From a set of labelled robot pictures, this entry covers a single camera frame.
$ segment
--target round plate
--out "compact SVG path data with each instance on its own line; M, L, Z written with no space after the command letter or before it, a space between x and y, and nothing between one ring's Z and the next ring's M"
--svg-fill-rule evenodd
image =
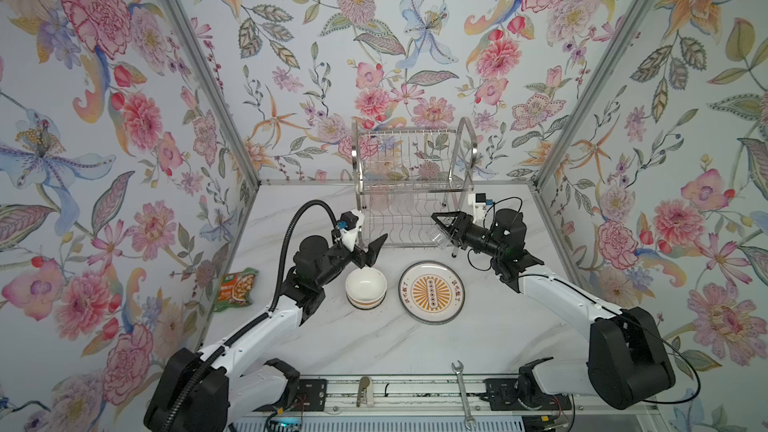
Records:
M437 262L411 265L400 277L400 302L425 324L444 324L464 305L464 284L458 275Z

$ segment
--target metal dish rack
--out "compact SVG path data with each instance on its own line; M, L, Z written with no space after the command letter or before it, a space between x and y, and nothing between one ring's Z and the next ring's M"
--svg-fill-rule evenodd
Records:
M358 130L352 121L363 243L389 234L385 247L436 247L429 236L432 214L461 210L474 189L477 158L477 136L466 117L456 129L439 130Z

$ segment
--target white bowl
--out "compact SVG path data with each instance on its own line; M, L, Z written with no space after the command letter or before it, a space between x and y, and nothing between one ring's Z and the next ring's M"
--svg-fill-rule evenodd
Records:
M386 277L373 267L353 270L347 275L344 285L347 299L361 309L374 308L386 295Z

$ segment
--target dish rack shelf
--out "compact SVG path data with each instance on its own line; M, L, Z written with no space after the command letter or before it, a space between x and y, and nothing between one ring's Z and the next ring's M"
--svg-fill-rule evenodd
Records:
M478 140L469 119L455 129L358 130L352 122L362 242L389 234L385 247L436 247L434 212L461 210L474 189Z

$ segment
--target metal wrench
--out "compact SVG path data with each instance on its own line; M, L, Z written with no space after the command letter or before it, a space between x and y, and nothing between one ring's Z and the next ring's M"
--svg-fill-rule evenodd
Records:
M464 370L464 364L460 360L457 360L458 366L451 362L451 369L456 374L456 381L458 382L458 391L462 394L462 406L464 406L464 427L468 430L472 430L477 427L478 422L472 416L472 412L469 411L469 400L467 400L467 389L464 387L464 377L462 371Z

